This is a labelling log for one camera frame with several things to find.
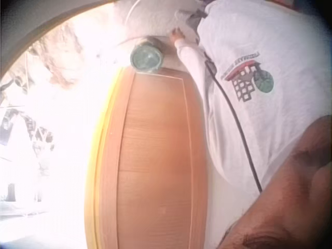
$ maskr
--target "wooden door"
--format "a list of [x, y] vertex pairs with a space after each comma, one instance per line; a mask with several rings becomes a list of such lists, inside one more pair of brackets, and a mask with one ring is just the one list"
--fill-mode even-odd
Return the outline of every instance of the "wooden door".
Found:
[[203, 248], [203, 119], [189, 75], [126, 69], [100, 169], [100, 248]]

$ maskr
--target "black cable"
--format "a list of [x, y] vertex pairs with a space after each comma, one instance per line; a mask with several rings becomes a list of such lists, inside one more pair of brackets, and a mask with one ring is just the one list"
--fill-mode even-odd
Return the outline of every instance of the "black cable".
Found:
[[258, 191], [261, 193], [262, 192], [262, 188], [261, 188], [261, 185], [260, 185], [260, 182], [259, 182], [256, 170], [255, 170], [253, 159], [251, 158], [251, 154], [249, 152], [249, 147], [248, 147], [247, 141], [245, 139], [245, 136], [244, 136], [244, 133], [243, 133], [243, 130], [242, 130], [239, 118], [238, 118], [238, 116], [237, 116], [237, 114], [236, 114], [236, 112], [234, 110], [234, 107], [232, 106], [232, 104], [231, 104], [231, 102], [230, 102], [230, 100], [229, 100], [226, 92], [224, 91], [224, 89], [222, 88], [222, 86], [220, 85], [220, 83], [218, 82], [218, 80], [216, 79], [216, 77], [214, 76], [214, 74], [212, 73], [212, 70], [211, 70], [210, 66], [208, 65], [207, 61], [205, 61], [205, 66], [206, 66], [207, 70], [209, 71], [209, 73], [210, 73], [213, 81], [217, 84], [217, 86], [219, 87], [220, 91], [224, 95], [224, 97], [225, 97], [225, 99], [227, 101], [227, 104], [228, 104], [228, 106], [229, 106], [229, 108], [230, 108], [230, 110], [231, 110], [231, 112], [233, 114], [233, 117], [235, 119], [235, 122], [236, 122], [236, 124], [238, 126], [238, 129], [239, 129], [239, 132], [240, 132], [240, 136], [241, 136], [241, 139], [242, 139], [242, 142], [243, 142], [245, 153], [246, 153], [246, 155], [248, 157], [248, 161], [249, 161], [251, 172], [253, 173], [253, 176], [254, 176], [254, 179], [255, 179]]

